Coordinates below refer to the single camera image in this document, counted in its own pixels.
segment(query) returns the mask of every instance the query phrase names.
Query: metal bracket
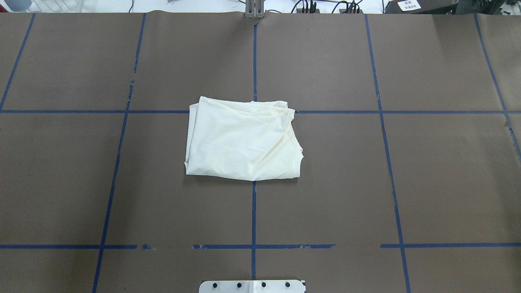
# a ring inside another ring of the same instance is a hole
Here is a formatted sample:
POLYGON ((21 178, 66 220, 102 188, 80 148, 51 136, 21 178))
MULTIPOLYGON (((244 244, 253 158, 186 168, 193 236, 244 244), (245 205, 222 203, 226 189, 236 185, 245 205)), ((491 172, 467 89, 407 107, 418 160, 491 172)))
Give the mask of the metal bracket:
POLYGON ((244 15, 246 18, 264 18, 264 0, 245 0, 245 2, 244 15))
POLYGON ((204 281, 199 293, 306 293, 301 280, 204 281))

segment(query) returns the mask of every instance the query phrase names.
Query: white fabric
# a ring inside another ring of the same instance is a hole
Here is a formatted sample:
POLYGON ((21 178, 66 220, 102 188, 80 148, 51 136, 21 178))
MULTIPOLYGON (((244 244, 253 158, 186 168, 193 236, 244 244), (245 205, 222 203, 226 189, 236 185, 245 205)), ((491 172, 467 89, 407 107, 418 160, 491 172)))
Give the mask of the white fabric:
POLYGON ((201 97, 190 106, 187 175, 242 180, 300 176, 304 157, 284 101, 229 102, 201 97))

